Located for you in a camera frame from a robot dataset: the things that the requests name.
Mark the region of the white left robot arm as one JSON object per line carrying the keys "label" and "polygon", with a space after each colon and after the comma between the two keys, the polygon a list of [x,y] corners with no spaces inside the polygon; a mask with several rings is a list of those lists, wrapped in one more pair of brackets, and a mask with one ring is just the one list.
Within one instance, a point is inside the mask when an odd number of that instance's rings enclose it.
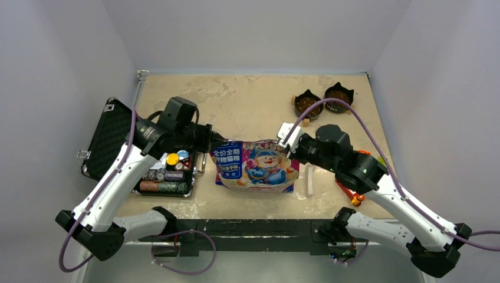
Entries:
{"label": "white left robot arm", "polygon": [[56,216],[56,223],[67,232],[59,254],[60,265],[64,264],[65,250],[71,239],[92,256],[105,261],[126,242],[148,236],[169,241],[175,236],[176,217],[161,206],[124,218],[116,214],[140,178],[165,153],[179,150],[209,153],[226,142],[212,125],[193,121],[196,114],[195,103],[173,97],[156,122],[132,121],[119,154],[97,186],[74,209],[61,210]]}

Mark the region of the pink pet food bag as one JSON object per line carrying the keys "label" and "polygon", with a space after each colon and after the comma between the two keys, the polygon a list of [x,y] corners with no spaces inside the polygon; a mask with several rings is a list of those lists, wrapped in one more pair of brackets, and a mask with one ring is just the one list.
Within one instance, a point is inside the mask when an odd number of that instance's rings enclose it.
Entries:
{"label": "pink pet food bag", "polygon": [[217,185],[246,192],[291,193],[300,163],[275,140],[229,141],[210,152]]}

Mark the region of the clear plastic scoop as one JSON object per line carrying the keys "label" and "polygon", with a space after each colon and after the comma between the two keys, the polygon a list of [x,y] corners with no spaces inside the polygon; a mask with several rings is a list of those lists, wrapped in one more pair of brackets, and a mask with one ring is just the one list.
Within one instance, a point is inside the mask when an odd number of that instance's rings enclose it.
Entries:
{"label": "clear plastic scoop", "polygon": [[307,187],[306,187],[306,197],[311,198],[314,193],[314,166],[311,164],[307,165]]}

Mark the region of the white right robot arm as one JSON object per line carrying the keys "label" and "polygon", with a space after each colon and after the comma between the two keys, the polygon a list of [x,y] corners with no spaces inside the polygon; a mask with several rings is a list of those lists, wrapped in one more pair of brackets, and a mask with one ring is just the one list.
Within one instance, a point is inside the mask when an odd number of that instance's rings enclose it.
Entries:
{"label": "white right robot arm", "polygon": [[389,246],[435,278],[454,269],[463,246],[456,237],[468,239],[471,228],[447,221],[414,199],[392,179],[386,166],[372,155],[354,150],[349,135],[339,126],[321,126],[311,137],[300,127],[283,123],[277,138],[290,159],[334,173],[342,186],[375,202],[398,220],[391,224],[343,207],[331,222],[333,239],[350,236]]}

